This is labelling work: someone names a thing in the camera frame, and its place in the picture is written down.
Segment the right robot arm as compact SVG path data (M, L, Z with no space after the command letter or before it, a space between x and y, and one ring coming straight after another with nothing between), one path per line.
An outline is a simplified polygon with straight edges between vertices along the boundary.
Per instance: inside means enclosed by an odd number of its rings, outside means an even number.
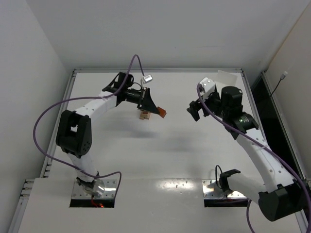
M223 192L238 191L255 202L269 221L276 221L311 207L310 190L293 169L281 160L266 143L258 123L243 110L242 91L225 86L217 91L216 83L205 77L197 85L198 100L187 111L198 121L199 111L212 116L244 149L263 179L258 183L232 169L220 174Z

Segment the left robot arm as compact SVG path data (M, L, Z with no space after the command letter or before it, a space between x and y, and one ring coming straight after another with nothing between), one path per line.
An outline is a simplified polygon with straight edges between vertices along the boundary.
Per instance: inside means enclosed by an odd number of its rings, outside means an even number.
M104 192L104 183L99 178L90 155L92 145L92 124L110 109L127 101L136 104L143 112L165 117L166 111L157 107L148 87L133 89L134 77L120 72L105 87L99 97L82 107L65 110L60 117L56 144L68 155L77 172L77 182L86 193L100 196Z

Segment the light long wood block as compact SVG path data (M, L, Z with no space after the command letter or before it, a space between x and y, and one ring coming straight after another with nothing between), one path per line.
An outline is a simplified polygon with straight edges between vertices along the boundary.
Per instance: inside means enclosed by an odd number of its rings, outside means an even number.
M150 117L151 117L151 113L147 113L147 114L145 115L145 119L147 119L147 120L149 120Z
M139 114L139 119L145 119L145 115L143 115L141 112L140 112L140 114Z

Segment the dark brown wood cube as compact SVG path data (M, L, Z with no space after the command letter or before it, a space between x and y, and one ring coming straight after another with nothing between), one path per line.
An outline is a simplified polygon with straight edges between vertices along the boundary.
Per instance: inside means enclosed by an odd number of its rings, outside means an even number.
M164 118L167 114L166 110L164 110L163 108L161 107L157 107L157 110L158 110L158 115L162 118Z

